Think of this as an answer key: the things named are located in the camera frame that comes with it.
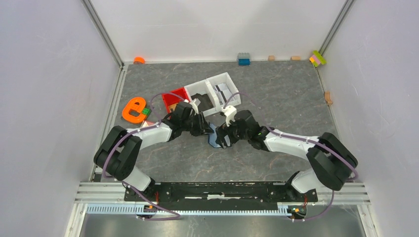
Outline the blue card holder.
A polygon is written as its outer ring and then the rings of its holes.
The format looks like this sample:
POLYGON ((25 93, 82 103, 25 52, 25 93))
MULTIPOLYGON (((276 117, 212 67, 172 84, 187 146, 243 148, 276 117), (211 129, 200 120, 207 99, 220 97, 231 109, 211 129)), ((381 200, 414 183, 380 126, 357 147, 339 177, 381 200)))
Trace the blue card holder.
POLYGON ((209 123, 210 128, 212 129, 212 133, 209 134, 209 138, 208 138, 208 143, 213 147, 213 148, 222 148, 221 145, 219 145, 216 140, 217 140, 217 133, 216 133, 216 126, 213 123, 209 123))

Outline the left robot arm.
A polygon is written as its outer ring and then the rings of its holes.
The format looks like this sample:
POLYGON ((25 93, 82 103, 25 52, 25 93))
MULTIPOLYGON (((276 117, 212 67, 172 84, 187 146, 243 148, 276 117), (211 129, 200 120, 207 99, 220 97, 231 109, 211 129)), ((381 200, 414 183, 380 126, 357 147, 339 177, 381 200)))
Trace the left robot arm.
POLYGON ((94 155, 93 162, 102 168, 103 174, 130 185, 139 198, 150 201, 155 196, 155 181, 136 167, 139 152, 172 141, 182 132, 202 136, 213 133, 213 129, 202 112, 195 112, 190 103, 180 102, 173 112, 151 126, 137 129, 114 126, 94 155))

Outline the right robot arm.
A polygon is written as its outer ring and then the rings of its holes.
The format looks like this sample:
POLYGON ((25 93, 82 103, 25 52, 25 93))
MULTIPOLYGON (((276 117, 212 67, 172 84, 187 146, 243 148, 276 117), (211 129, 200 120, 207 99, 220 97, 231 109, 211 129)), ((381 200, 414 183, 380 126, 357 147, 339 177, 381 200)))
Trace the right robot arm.
POLYGON ((261 126, 249 110, 228 106, 221 110, 225 123, 216 128, 216 143, 222 148, 246 140, 253 148, 302 158, 310 168, 298 171, 286 186, 286 197, 299 201, 305 193, 321 187, 339 191, 351 176, 356 177, 356 157, 333 134, 301 136, 261 126))

